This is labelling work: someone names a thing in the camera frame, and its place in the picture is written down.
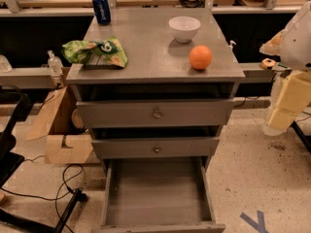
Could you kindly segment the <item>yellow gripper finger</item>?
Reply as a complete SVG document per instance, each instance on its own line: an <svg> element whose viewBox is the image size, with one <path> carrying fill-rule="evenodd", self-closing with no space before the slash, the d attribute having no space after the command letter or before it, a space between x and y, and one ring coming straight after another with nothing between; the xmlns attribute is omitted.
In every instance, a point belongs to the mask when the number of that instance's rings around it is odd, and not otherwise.
<svg viewBox="0 0 311 233"><path fill-rule="evenodd" d="M311 73L292 71L272 86L266 131L286 131L311 103Z"/></svg>
<svg viewBox="0 0 311 233"><path fill-rule="evenodd" d="M269 41L264 43L260 48L259 52L266 55L281 55L281 43L283 38L283 31L279 31Z"/></svg>

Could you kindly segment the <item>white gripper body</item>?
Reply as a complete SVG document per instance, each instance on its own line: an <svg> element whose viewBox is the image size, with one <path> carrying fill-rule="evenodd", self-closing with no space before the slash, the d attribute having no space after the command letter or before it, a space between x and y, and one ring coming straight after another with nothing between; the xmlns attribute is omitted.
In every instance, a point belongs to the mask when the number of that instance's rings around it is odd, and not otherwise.
<svg viewBox="0 0 311 233"><path fill-rule="evenodd" d="M282 31L281 62L294 70L311 70L311 1L307 1Z"/></svg>

